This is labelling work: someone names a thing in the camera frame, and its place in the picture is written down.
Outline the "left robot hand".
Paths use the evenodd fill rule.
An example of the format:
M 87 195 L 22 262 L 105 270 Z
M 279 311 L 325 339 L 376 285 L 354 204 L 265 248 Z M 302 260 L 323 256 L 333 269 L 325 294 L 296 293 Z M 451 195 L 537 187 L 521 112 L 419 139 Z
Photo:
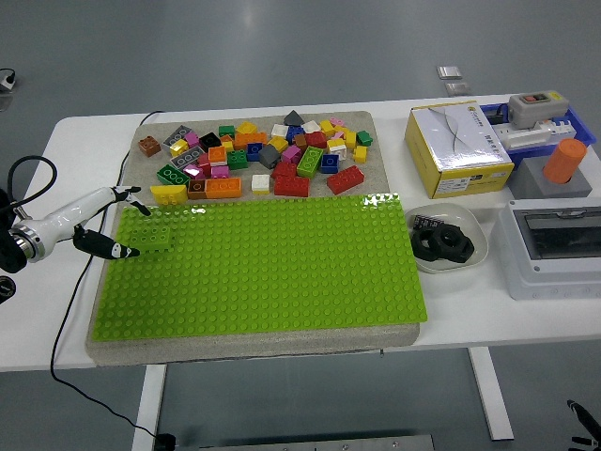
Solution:
M 49 213 L 43 219 L 24 221 L 26 227 L 33 233 L 34 261 L 48 256 L 58 242 L 72 239 L 76 226 L 83 226 L 88 220 L 116 202 L 127 201 L 143 215 L 149 216 L 148 207 L 134 195 L 140 191 L 141 188 L 135 186 L 99 188 Z

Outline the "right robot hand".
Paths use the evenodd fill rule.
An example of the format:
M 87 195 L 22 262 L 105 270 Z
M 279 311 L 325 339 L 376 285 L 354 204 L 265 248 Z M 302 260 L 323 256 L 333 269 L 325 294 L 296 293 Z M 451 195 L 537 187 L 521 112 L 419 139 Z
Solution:
M 572 399 L 566 401 L 568 408 L 576 415 L 578 421 L 591 435 L 591 439 L 583 437 L 572 437 L 572 442 L 585 446 L 591 446 L 593 450 L 600 449 L 600 424 L 593 416 L 580 404 Z

